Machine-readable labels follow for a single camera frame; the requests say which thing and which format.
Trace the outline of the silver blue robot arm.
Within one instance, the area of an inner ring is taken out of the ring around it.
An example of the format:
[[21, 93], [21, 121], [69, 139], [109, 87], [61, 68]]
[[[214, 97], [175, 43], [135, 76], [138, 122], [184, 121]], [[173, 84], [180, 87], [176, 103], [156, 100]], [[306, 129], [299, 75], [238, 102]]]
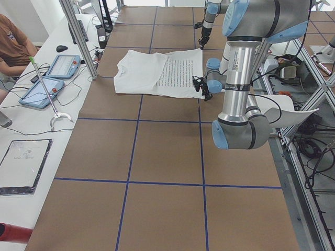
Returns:
[[249, 95], [256, 47], [266, 39], [281, 43], [307, 31], [312, 1], [232, 1], [225, 9], [222, 34], [229, 46], [222, 112], [212, 123], [219, 149], [257, 149], [271, 124]]
[[218, 3], [205, 1], [203, 21], [197, 23], [202, 29], [201, 38], [198, 41], [200, 45], [200, 49], [203, 49], [204, 46], [209, 41], [216, 17], [219, 14], [226, 13], [230, 3], [231, 1], [220, 1]]

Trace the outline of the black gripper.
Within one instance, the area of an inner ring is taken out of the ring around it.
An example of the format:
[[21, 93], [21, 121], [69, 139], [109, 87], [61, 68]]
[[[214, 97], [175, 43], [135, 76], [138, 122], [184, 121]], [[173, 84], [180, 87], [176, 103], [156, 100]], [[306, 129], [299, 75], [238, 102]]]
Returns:
[[204, 101], [209, 101], [213, 97], [208, 89], [207, 84], [202, 85], [202, 95], [204, 96]]
[[211, 34], [210, 28], [202, 27], [201, 38], [198, 41], [201, 50], [204, 49], [205, 44], [208, 42], [210, 34]]

